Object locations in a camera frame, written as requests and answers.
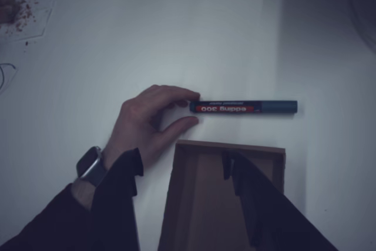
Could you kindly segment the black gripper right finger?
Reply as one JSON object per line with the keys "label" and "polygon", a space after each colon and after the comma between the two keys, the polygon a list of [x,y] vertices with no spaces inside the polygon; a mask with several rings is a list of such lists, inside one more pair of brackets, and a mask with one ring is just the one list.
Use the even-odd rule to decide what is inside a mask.
{"label": "black gripper right finger", "polygon": [[250,160],[231,153],[234,193],[240,198],[249,244],[256,250],[336,250]]}

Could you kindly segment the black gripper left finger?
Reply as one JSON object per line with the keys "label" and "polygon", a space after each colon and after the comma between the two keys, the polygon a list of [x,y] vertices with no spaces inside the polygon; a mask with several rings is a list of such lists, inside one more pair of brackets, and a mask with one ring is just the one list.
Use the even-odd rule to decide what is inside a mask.
{"label": "black gripper left finger", "polygon": [[222,151],[222,165],[223,165],[223,177],[224,180],[229,180],[232,176],[233,170],[233,158],[230,151],[224,150]]}

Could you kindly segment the person's left hand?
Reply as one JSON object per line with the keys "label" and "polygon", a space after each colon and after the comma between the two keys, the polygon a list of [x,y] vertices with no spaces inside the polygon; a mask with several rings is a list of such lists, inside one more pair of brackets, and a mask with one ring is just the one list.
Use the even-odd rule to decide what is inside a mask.
{"label": "person's left hand", "polygon": [[161,130],[164,112],[174,106],[185,108],[199,98],[198,92],[186,88],[152,85],[125,101],[102,153],[105,168],[110,169],[118,157],[135,148],[144,167],[153,165],[181,134],[199,123],[197,117],[186,116]]}

